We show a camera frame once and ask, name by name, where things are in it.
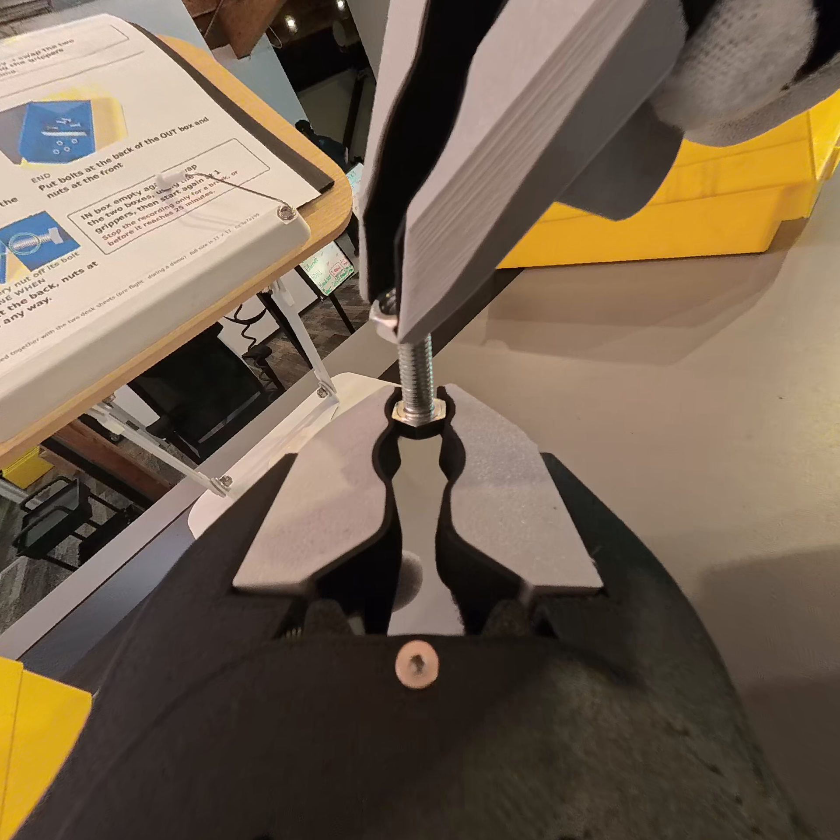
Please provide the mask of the white stand strut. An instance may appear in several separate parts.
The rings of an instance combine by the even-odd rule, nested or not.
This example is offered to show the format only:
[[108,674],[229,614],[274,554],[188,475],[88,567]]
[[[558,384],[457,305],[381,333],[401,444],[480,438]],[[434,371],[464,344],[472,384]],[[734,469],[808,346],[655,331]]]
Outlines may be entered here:
[[215,496],[221,498],[231,496],[230,491],[233,486],[233,480],[229,476],[207,476],[199,469],[190,467],[175,457],[168,449],[161,445],[159,438],[153,436],[146,427],[142,426],[137,418],[117,405],[114,402],[113,395],[89,407],[85,414],[93,418],[108,431],[127,438],[160,462],[176,469],[190,481],[210,491]]
[[294,336],[295,341],[300,345],[302,355],[306,357],[316,375],[319,395],[323,398],[329,397],[337,401],[339,399],[337,389],[321,360],[314,342],[306,331],[306,327],[299,316],[294,297],[281,278],[276,279],[270,288],[277,300],[280,313],[290,326],[291,335]]

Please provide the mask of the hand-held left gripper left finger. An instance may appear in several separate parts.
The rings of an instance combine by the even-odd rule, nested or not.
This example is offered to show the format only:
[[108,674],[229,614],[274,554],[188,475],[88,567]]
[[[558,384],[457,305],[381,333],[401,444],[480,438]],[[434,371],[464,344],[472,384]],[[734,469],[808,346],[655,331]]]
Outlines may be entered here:
[[384,385],[320,429],[294,458],[234,588],[333,600],[368,634],[388,630],[403,556],[392,480],[401,464],[396,387]]

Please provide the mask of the person's right hand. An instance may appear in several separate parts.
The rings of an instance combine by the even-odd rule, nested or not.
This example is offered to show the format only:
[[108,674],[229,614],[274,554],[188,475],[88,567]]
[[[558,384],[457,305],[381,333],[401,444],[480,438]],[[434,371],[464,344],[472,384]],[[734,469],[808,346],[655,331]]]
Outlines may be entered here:
[[838,1],[683,1],[686,42],[651,97],[688,140],[752,140],[839,89]]

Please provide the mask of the silver hex bolt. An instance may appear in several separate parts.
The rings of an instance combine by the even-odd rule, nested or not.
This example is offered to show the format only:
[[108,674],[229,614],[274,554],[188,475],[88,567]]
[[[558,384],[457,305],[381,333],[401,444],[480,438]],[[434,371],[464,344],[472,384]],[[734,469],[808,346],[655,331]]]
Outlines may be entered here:
[[396,347],[402,397],[394,406],[393,416],[406,426],[420,428],[438,419],[433,341],[431,334],[415,343],[397,341],[397,303],[395,288],[383,292],[372,303],[370,320],[377,334]]

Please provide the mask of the black backing sheet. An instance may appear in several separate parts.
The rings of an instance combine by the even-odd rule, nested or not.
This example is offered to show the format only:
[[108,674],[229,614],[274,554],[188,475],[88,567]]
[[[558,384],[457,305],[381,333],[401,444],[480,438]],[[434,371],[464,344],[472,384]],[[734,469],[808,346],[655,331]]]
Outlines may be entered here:
[[310,186],[314,187],[319,194],[324,194],[333,188],[334,180],[326,172],[320,170],[314,163],[311,163],[302,154],[292,149],[282,139],[269,131],[264,125],[254,119],[246,110],[241,108],[224,91],[220,90],[209,80],[199,69],[195,68],[187,59],[176,52],[172,47],[164,43],[161,38],[138,24],[131,24],[140,31],[148,40],[163,51],[171,60],[195,81],[195,83],[213,99],[216,104],[234,119],[246,132],[250,133],[258,142],[264,145],[279,160],[288,165],[295,173],[300,175]]

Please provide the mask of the silver hex nut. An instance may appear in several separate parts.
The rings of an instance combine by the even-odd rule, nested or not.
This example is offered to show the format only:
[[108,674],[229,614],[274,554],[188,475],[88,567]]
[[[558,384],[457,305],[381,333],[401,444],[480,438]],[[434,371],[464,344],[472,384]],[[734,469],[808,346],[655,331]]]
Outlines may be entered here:
[[392,409],[392,418],[404,427],[418,431],[441,424],[446,417],[446,404],[433,399],[431,406],[415,406],[407,400],[398,401]]

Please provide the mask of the white stand ledge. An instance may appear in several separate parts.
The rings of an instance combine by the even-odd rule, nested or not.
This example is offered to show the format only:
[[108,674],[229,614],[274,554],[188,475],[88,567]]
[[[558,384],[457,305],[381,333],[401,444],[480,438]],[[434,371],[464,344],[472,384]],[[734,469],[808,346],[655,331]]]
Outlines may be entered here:
[[311,239],[303,215],[240,196],[91,265],[43,268],[2,296],[2,456],[50,435],[250,296]]

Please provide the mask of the printed instruction sheet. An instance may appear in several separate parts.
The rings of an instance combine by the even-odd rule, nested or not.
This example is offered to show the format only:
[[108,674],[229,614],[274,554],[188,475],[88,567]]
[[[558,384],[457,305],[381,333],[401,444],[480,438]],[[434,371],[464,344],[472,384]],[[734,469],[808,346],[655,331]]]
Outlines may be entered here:
[[100,14],[2,42],[2,296],[43,268],[101,257],[204,208],[321,194],[246,132],[140,31]]

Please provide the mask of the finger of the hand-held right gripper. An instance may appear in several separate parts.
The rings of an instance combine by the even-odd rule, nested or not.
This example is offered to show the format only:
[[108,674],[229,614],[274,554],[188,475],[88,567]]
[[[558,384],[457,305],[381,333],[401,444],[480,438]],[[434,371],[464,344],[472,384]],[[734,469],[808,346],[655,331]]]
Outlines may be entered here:
[[470,64],[504,1],[391,2],[360,200],[362,296],[402,285],[408,207],[455,125]]
[[618,221],[649,202],[683,139],[650,101],[686,42],[682,9],[505,4],[407,208],[399,342],[435,331],[553,203]]

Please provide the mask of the small whiteboard easel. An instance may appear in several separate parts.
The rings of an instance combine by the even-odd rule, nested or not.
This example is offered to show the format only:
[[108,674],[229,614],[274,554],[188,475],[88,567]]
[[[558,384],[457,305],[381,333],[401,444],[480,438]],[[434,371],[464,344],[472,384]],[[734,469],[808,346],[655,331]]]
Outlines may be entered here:
[[336,242],[303,260],[296,270],[319,299],[329,298],[356,275],[353,262]]

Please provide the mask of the wooden document stand board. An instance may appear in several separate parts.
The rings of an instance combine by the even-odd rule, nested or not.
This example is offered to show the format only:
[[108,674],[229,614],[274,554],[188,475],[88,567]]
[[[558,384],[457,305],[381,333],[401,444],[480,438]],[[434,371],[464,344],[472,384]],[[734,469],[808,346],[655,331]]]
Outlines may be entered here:
[[[186,43],[178,38],[165,36],[158,38],[162,39],[165,44],[172,47],[176,52],[187,59],[195,68],[199,69],[209,80],[213,82],[215,86],[224,91],[254,119],[264,125],[269,131],[273,132],[273,134],[277,137],[282,139],[292,149],[302,154],[311,163],[314,163],[320,170],[326,172],[334,180],[332,189],[320,195],[320,197],[315,198],[313,201],[298,210],[310,226],[311,239],[308,245],[305,245],[300,252],[287,257],[283,263],[270,274],[269,279],[264,278],[257,280],[255,285],[249,289],[251,292],[250,296],[242,299],[241,301],[237,301],[231,309],[225,310],[220,318],[205,327],[205,329],[208,329],[223,316],[230,313],[236,305],[247,301],[258,291],[264,290],[274,280],[282,278],[292,267],[294,267],[294,265],[314,254],[322,245],[325,245],[327,242],[334,239],[337,234],[341,233],[345,229],[350,218],[351,189],[346,177],[340,171],[340,168],[333,163],[325,153],[321,152],[317,146],[306,140],[305,137],[299,133],[289,121],[281,116],[277,110],[260,98],[254,91],[246,86],[244,82],[237,79],[231,71],[226,69],[208,51],[195,47],[194,45]],[[202,331],[196,332],[191,338],[189,338],[189,340],[195,338],[195,336]],[[171,350],[163,358],[182,347],[189,340],[179,343],[177,347]],[[50,435],[59,431],[70,422],[76,420],[81,414],[65,422]],[[11,453],[10,458],[2,456],[2,467],[6,467],[8,463],[13,462],[18,456],[21,456],[32,447],[45,442],[47,437],[50,435],[43,437],[38,442],[33,443],[26,448],[19,449],[18,451]]]

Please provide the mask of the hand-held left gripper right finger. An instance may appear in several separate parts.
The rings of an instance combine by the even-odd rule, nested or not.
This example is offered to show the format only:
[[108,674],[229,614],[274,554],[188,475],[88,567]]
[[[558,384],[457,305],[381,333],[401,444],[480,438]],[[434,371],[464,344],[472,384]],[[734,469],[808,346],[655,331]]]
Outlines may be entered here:
[[435,560],[465,633],[478,635],[501,602],[531,614],[545,597],[601,592],[602,577],[536,443],[460,386],[439,394],[446,486]]

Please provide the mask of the yellow plastic bin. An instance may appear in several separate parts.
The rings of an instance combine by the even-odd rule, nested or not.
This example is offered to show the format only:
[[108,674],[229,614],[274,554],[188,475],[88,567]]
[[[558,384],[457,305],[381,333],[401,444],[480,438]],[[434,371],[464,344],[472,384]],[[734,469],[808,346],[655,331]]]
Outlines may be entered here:
[[1,659],[1,838],[12,838],[55,779],[90,713],[84,689]]
[[782,223],[811,215],[838,165],[839,94],[759,137],[684,140],[654,197],[612,221],[554,203],[500,269],[759,254]]

